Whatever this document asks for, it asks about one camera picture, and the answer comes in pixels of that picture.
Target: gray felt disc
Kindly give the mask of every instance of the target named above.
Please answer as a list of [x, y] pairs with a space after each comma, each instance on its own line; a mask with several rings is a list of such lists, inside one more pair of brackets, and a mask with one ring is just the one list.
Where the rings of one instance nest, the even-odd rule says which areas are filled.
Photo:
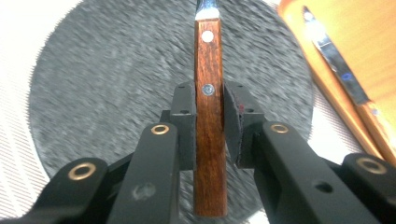
[[[193, 79], [192, 0], [86, 0], [55, 29], [30, 95], [35, 146], [49, 176], [82, 157], [112, 163], [134, 151], [144, 127]], [[296, 41], [260, 0], [219, 1], [224, 77], [249, 87], [269, 120], [307, 138], [312, 82]], [[250, 170], [227, 166], [229, 215], [192, 214], [192, 176], [181, 176], [181, 223], [238, 223], [260, 209]]]

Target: orange knife handle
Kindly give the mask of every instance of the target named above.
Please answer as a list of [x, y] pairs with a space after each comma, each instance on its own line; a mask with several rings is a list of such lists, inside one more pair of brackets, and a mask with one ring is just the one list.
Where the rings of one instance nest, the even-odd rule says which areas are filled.
[[194, 213], [227, 215], [220, 20], [195, 22], [196, 170]]
[[396, 134], [388, 121], [371, 101], [358, 105], [357, 110], [378, 145], [381, 155], [387, 162], [396, 166]]

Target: knife blade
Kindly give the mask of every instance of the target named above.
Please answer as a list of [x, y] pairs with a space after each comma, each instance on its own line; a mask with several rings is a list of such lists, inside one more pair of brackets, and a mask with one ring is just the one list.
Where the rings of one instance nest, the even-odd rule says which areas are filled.
[[195, 15], [196, 169], [194, 212], [227, 215], [221, 31], [216, 0], [198, 0]]
[[366, 129], [373, 137], [380, 154], [396, 165], [396, 134], [389, 122], [369, 99], [347, 62], [326, 33], [324, 26], [304, 7], [304, 22], [309, 36], [320, 55], [332, 69], [343, 89], [355, 105]]

